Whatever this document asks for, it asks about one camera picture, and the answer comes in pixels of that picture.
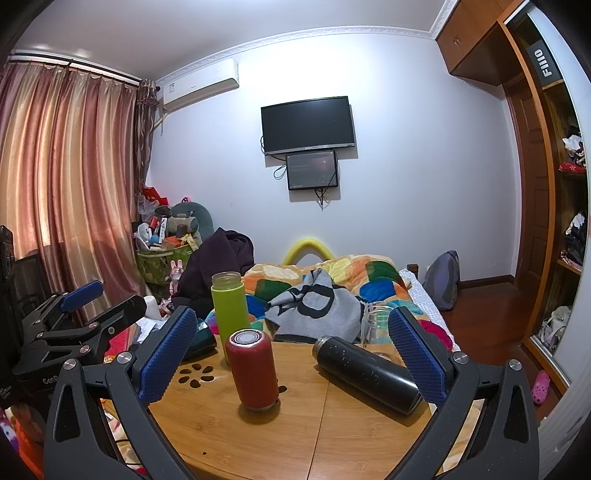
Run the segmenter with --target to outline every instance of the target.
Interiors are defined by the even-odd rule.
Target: ceiling
[[[450,1],[54,0],[17,48],[159,79],[226,48],[309,28],[374,25],[428,33]]]

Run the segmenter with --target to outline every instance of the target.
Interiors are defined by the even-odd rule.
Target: red bottle
[[[279,398],[271,339],[265,332],[238,330],[226,341],[234,383],[245,407],[265,411]]]

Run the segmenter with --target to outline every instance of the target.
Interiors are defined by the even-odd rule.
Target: red cloth
[[[425,329],[427,333],[433,333],[437,336],[442,342],[443,345],[451,352],[453,350],[453,342],[452,339],[449,338],[447,332],[442,329],[439,325],[433,322],[429,322],[428,320],[419,320],[421,327]]]
[[[558,170],[572,173],[587,173],[587,168],[581,167],[571,161],[564,162],[558,165]]]

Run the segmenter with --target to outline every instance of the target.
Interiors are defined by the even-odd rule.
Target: toy rabbit
[[[174,260],[170,261],[170,296],[173,296],[178,289],[178,281],[183,274],[183,261],[179,260],[175,263]]]

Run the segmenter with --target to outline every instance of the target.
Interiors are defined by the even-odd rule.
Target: wooden door
[[[525,78],[505,88],[521,168],[521,242],[515,285],[535,297],[540,286],[550,222],[548,164],[540,120]]]

